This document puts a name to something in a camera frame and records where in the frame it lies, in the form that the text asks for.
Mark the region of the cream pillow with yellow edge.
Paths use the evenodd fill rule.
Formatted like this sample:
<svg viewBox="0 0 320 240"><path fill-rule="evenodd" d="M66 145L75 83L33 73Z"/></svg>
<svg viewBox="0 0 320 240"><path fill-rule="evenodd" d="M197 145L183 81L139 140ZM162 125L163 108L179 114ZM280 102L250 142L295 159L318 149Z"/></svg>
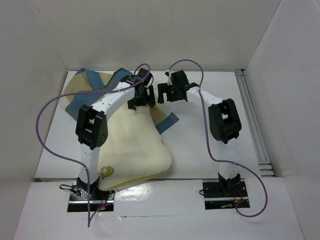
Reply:
<svg viewBox="0 0 320 240"><path fill-rule="evenodd" d="M165 173L172 164L150 108L122 105L108 120L108 137L99 151L98 188L115 190Z"/></svg>

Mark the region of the blue beige patchwork pillowcase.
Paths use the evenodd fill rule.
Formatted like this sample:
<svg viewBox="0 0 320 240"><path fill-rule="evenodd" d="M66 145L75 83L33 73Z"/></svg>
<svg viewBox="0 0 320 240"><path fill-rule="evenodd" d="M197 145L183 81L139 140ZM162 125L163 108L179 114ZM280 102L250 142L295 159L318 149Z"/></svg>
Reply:
<svg viewBox="0 0 320 240"><path fill-rule="evenodd" d="M70 79L63 93L108 92L113 90L126 75L130 76L132 73L124 68L120 68L112 74L81 68ZM102 96L101 93L68 95L61 97L58 103L76 121L79 108L82 105L92 105ZM159 134L164 133L179 121L179 118L164 104L156 104L149 109L149 112Z"/></svg>

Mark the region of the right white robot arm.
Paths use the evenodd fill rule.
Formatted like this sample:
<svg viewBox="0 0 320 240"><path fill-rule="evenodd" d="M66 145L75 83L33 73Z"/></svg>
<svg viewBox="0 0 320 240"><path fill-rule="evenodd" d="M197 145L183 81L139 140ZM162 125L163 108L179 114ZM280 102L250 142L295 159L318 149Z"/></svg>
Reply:
<svg viewBox="0 0 320 240"><path fill-rule="evenodd" d="M220 143L220 149L226 156L235 156L236 139L239 137L242 124L232 99L223 100L200 88L196 83L157 85L159 104L165 102L187 101L202 107L207 147L210 147L210 138ZM218 167L218 190L223 196L230 196L241 182L241 175L233 160L216 159L210 150L209 156Z"/></svg>

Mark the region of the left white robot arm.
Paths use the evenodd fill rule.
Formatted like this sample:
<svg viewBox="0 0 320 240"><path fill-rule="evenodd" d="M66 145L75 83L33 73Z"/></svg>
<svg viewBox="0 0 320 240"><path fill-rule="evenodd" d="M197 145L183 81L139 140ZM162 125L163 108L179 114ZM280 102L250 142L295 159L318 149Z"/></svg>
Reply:
<svg viewBox="0 0 320 240"><path fill-rule="evenodd" d="M91 105L79 108L75 134L80 143L80 162L84 164L76 179L76 186L88 200L99 193L98 162L101 147L108 138L108 120L125 103L131 110L140 106L155 106L153 75L125 75L116 87L102 94Z"/></svg>

